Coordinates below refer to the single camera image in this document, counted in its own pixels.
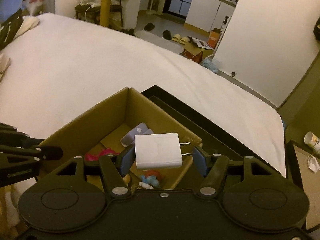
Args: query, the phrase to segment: mattress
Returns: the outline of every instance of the mattress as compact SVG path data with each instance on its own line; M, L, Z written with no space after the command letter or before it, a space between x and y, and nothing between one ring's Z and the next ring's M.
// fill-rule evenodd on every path
M54 14L39 16L4 52L0 122L35 138L124 87L158 85L210 119L285 176L284 131L269 105L210 70L136 37Z

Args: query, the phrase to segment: baseboard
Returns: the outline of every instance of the baseboard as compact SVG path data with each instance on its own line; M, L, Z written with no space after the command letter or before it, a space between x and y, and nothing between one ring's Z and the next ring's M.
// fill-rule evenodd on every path
M194 31L194 32L199 33L204 36L209 36L209 32L206 32L205 30L200 29L200 28L193 26L191 24L185 23L183 26L188 30Z

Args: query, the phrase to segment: table leg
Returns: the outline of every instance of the table leg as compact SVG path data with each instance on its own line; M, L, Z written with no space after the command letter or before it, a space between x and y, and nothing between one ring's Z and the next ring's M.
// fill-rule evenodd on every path
M101 0L100 8L100 25L109 27L109 14L110 14L111 0Z

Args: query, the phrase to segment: blue gripper pad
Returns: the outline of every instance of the blue gripper pad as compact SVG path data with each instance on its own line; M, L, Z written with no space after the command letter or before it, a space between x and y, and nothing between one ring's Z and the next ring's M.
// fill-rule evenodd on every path
M192 149L192 159L198 172L202 177L206 177L211 170L208 164L211 162L211 157L202 148L196 146Z
M134 145L129 145L117 156L116 167L122 177L128 174L135 159L136 151Z

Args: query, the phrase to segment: slipper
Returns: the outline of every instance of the slipper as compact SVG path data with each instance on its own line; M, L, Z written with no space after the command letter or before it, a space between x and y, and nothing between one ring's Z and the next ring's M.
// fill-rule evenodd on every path
M172 37L172 40L175 42L179 42L181 40L181 36L179 34L176 34Z
M152 31L155 28L154 24L148 23L143 29L145 31Z
M185 45L187 42L189 42L190 40L189 40L189 38L188 37L183 37L180 41L179 41L179 43L180 44L182 44L182 45Z
M162 33L162 37L164 37L166 40L171 40L171 38L172 38L171 32L168 31L168 30L165 30L165 31Z

